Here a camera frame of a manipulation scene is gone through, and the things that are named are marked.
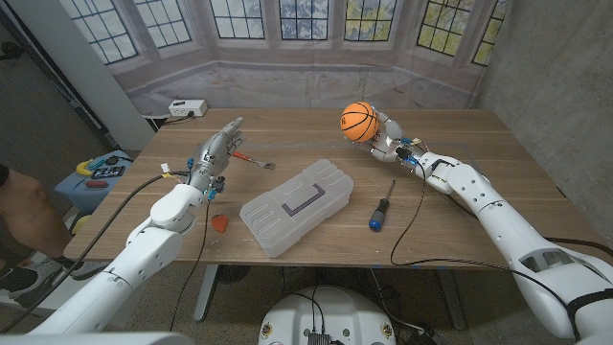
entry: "red object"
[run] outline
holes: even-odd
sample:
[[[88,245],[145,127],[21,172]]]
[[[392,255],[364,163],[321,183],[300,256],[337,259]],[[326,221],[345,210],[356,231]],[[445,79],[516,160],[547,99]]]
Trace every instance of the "red object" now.
[[[228,225],[228,217],[226,215],[217,215],[211,218],[211,225],[220,233],[226,232],[226,225]]]
[[[244,154],[242,154],[240,152],[237,152],[237,151],[234,151],[234,153],[232,153],[232,155],[235,156],[236,158],[240,158],[240,159],[244,159],[244,160],[248,160],[248,161],[251,160],[251,158],[249,158],[246,155],[244,155]]]
[[[106,188],[108,187],[108,182],[106,181],[87,181],[85,182],[85,187],[89,187],[89,188]]]

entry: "table top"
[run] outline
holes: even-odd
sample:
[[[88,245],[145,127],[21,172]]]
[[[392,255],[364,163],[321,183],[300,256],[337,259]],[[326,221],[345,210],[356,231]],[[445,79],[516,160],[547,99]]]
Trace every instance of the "table top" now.
[[[233,265],[391,266],[390,252],[415,213],[422,180],[397,163],[382,163],[343,139],[340,109],[209,109],[204,117],[182,125],[165,126],[141,152],[132,167],[94,212],[65,250],[76,258],[111,214],[138,186],[161,173],[160,164],[186,170],[186,160],[198,144],[241,116],[246,141],[238,151],[272,162],[275,170],[231,158],[222,175],[226,189],[210,206],[210,217],[229,218],[225,233],[208,227],[201,261]],[[456,157],[483,173],[497,192],[541,235],[603,243],[573,204],[517,142],[498,117],[486,110],[389,110],[386,114],[438,153]],[[275,259],[268,258],[238,212],[249,200],[268,192],[315,161],[327,158],[353,179],[349,204],[304,235]],[[392,182],[385,224],[379,233],[368,221]],[[132,198],[94,246],[87,260],[114,259],[128,234],[147,216],[150,207],[176,184],[165,178]],[[177,261],[194,261],[202,243],[205,209],[193,212],[198,224],[185,236]],[[574,245],[571,249],[598,256],[600,251]],[[397,263],[428,258],[455,258],[505,265],[481,224],[443,194],[426,188],[419,215],[395,253]],[[424,266],[467,264],[430,263]]]

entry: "shoe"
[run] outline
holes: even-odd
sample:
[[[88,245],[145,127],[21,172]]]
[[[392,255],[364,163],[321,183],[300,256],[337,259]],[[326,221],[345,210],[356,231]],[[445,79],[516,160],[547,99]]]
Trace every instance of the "shoe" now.
[[[31,269],[36,272],[38,277],[34,284],[20,289],[18,291],[10,292],[9,298],[19,303],[23,308],[29,308],[34,304],[40,296],[42,296],[51,287],[54,278],[61,272],[62,265],[56,263],[51,259],[45,259],[44,261],[33,264],[26,269]]]
[[[70,276],[76,281],[89,279],[103,271],[107,266],[108,263],[83,262],[79,269],[70,272]]]

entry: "wall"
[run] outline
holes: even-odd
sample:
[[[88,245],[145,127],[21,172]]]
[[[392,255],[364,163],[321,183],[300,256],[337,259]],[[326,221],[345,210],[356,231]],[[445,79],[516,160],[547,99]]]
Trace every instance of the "wall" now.
[[[613,2],[513,1],[477,107],[498,114],[613,245]]]
[[[153,129],[58,1],[9,1],[66,78],[125,150],[142,150]]]

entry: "electrical outlet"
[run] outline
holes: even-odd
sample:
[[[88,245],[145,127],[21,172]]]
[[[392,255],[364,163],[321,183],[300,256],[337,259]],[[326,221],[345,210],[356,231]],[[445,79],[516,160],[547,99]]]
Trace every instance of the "electrical outlet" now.
[[[177,117],[188,116],[190,111],[193,111],[193,116],[204,116],[208,108],[204,100],[176,100],[169,105],[170,115]]]

